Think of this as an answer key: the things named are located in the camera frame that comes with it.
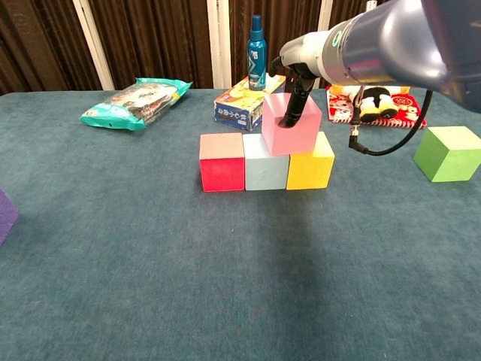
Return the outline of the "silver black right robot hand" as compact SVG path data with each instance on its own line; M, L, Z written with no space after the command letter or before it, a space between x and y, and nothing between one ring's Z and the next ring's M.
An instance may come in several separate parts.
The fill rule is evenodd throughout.
M285 68L295 78L285 115L279 122L281 128L290 129L298 123L315 80L323 77L322 50L328 35L329 31L309 32L288 41L268 66L270 77Z

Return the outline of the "pink foam cube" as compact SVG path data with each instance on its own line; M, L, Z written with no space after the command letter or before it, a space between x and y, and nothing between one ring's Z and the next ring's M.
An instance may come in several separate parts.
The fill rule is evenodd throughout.
M289 93L273 93L264 97L262 105L262 136L272 156L313 151L322 111L311 96L307 98L301 118L292 128L283 128Z

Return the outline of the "yellow foam cube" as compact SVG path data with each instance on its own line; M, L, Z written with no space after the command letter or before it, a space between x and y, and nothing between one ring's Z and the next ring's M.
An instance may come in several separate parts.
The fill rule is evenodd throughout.
M334 151L324 132L318 132L310 153L290 156L287 190L325 189L334 165Z

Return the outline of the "light blue foam cube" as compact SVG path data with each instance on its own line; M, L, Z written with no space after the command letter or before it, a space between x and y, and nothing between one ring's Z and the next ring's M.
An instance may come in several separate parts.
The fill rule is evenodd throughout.
M272 156L261 134L244 134L245 189L286 188L289 155Z

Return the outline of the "red foam cube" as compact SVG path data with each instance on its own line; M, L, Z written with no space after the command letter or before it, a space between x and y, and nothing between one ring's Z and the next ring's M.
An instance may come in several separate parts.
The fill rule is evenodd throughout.
M205 192L243 191L245 155L240 132L200 135L199 165Z

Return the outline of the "green foam cube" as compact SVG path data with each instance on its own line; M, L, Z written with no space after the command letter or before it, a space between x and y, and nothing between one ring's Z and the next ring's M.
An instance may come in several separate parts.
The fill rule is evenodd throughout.
M468 181L481 164L481 138L466 126L428 127L413 160L431 182Z

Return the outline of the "purple foam cube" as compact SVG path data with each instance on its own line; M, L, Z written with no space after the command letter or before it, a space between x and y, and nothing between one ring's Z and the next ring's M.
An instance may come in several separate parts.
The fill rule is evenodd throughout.
M4 190L0 189L0 247L7 240L18 217L19 211Z

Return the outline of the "blue spray bottle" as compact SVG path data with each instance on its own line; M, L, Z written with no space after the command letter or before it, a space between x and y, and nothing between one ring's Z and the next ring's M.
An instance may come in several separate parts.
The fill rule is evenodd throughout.
M261 91L266 87L267 43L262 28L262 16L252 16L250 38L247 42L247 71L249 89Z

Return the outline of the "black white plush toy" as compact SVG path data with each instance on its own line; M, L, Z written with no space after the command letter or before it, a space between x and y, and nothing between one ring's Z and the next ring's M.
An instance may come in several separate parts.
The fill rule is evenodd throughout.
M360 86L331 85L330 93L336 96L346 96L352 105L355 105L360 89ZM366 86L359 104L360 121L371 123L380 117L392 119L398 114L398 106L393 102L392 96L408 94L409 91L409 86Z

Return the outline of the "blue yellow tissue box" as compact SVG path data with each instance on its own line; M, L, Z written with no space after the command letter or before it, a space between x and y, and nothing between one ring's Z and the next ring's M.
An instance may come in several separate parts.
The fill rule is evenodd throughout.
M284 91L286 76L266 76L263 90L250 90L248 77L225 91L214 101L214 120L218 123L243 129L254 130L262 121L264 97Z

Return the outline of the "red printed spiral notebook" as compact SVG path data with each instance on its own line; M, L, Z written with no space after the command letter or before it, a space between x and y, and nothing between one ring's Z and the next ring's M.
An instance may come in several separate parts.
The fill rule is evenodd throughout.
M326 88L328 100L328 119L333 123L350 123L353 116L352 102L342 95L330 93L330 87ZM398 106L398 114L392 119L379 118L371 123L363 123L369 126L386 126L410 129L418 120L420 107L416 100L408 94L396 94L392 96L393 102Z

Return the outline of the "brown pleated curtain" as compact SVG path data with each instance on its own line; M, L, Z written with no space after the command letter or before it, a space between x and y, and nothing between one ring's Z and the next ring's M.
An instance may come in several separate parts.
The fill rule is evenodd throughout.
M163 77L211 88L207 0L88 0L113 85ZM228 0L231 78L247 75L251 18L262 17L268 58L317 29L322 0ZM99 90L73 0L0 0L0 96Z

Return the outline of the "teal snack bag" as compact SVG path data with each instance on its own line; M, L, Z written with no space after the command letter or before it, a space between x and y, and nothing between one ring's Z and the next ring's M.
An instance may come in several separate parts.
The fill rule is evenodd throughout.
M138 77L135 83L82 113L92 127L138 131L147 128L191 88L183 80Z

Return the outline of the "teal felt table cloth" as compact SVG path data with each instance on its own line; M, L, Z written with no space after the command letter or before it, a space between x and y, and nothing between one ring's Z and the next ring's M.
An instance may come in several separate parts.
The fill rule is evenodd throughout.
M481 361L481 168L432 183L322 123L323 190L206 193L193 89L143 132L106 92L0 96L0 361Z

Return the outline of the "white frame post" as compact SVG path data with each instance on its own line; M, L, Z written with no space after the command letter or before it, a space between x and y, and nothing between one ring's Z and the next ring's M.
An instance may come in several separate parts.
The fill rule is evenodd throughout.
M206 0L214 89L228 89L231 77L229 0Z
M322 0L321 7L319 11L319 19L317 25L317 31L327 31L330 27L331 21L331 12L333 7L334 0ZM314 89L322 89L325 88L327 85L327 81L320 78L315 80L313 88Z
M72 0L103 90L115 90L89 0Z

